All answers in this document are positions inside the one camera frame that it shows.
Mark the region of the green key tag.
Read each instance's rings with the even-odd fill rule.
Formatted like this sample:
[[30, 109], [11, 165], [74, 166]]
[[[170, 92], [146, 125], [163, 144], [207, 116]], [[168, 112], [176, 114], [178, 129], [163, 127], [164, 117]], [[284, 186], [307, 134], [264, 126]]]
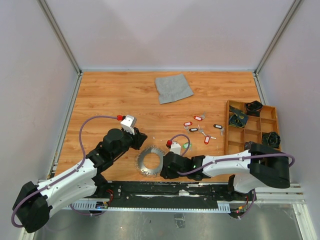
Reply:
[[184, 150], [188, 149], [189, 151], [191, 151], [191, 150], [192, 150], [192, 143], [186, 142], [186, 143], [184, 143], [184, 144], [182, 145], [182, 148], [183, 148]]

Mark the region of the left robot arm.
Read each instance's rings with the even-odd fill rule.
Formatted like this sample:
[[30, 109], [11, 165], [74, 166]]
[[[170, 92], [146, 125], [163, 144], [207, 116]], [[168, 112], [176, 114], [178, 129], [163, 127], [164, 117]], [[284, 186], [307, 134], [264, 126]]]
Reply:
[[83, 160], [46, 181], [25, 183], [13, 204], [11, 223], [33, 233], [64, 207], [84, 197], [101, 198], [107, 185], [101, 173], [129, 149], [139, 150], [147, 135], [134, 128], [132, 133], [113, 128]]

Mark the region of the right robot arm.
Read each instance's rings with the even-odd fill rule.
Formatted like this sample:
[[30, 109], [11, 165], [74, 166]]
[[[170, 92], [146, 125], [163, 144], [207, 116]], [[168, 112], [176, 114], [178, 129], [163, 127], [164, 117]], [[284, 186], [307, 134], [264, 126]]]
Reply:
[[232, 200], [260, 187], [287, 189], [290, 187], [290, 167], [295, 158], [270, 146], [249, 142], [246, 150], [221, 156], [198, 155], [191, 158], [169, 151], [163, 157], [160, 176], [164, 179], [201, 181], [220, 175], [230, 175], [226, 188]]

